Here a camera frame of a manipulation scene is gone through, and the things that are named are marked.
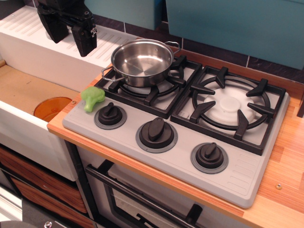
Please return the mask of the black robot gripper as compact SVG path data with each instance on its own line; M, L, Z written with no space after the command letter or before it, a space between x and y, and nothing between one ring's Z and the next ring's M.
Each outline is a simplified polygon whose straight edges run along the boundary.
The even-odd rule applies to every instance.
M97 47L93 14L83 0L39 0L38 15L50 38L59 43L72 34L81 57Z

